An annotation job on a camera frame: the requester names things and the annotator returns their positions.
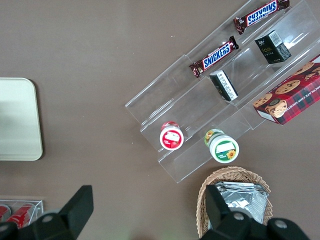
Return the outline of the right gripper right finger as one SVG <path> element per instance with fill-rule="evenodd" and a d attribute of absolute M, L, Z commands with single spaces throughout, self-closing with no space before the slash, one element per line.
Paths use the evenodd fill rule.
<path fill-rule="evenodd" d="M 205 240 L 246 240 L 251 231 L 251 219 L 242 212 L 231 211 L 214 185 L 207 185 L 206 212 L 212 229 Z"/>

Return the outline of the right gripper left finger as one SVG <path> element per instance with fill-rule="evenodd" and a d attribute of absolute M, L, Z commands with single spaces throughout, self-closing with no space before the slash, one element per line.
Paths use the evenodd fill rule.
<path fill-rule="evenodd" d="M 83 185 L 58 213 L 48 213 L 18 231 L 20 240 L 76 240 L 94 211 L 93 188 Z"/>

